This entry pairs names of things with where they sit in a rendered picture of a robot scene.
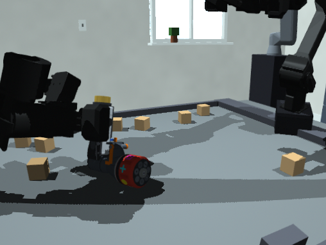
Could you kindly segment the tan cube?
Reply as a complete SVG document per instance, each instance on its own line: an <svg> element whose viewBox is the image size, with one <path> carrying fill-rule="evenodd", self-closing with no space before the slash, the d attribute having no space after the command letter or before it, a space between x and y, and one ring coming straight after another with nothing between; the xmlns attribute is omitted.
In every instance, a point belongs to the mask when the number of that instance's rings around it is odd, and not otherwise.
<svg viewBox="0 0 326 245"><path fill-rule="evenodd" d="M210 106L206 104L197 105L197 114L200 116L210 115Z"/></svg>
<svg viewBox="0 0 326 245"><path fill-rule="evenodd" d="M150 118L139 116L134 119L135 122L135 130L146 131L150 128Z"/></svg>
<svg viewBox="0 0 326 245"><path fill-rule="evenodd" d="M50 173L47 157L31 158L26 167L29 180L46 180Z"/></svg>
<svg viewBox="0 0 326 245"><path fill-rule="evenodd" d="M14 138L16 148L26 148L31 144L31 137L28 138Z"/></svg>
<svg viewBox="0 0 326 245"><path fill-rule="evenodd" d="M305 157L294 152L282 155L280 170L290 176L296 176L304 172Z"/></svg>
<svg viewBox="0 0 326 245"><path fill-rule="evenodd" d="M191 123L191 112L187 111L178 111L178 122L180 124Z"/></svg>
<svg viewBox="0 0 326 245"><path fill-rule="evenodd" d="M122 131L122 129L123 129L122 117L114 117L112 131Z"/></svg>
<svg viewBox="0 0 326 245"><path fill-rule="evenodd" d="M52 149L55 149L54 137L52 139L47 139L43 137L34 138L35 149L38 152L47 153Z"/></svg>

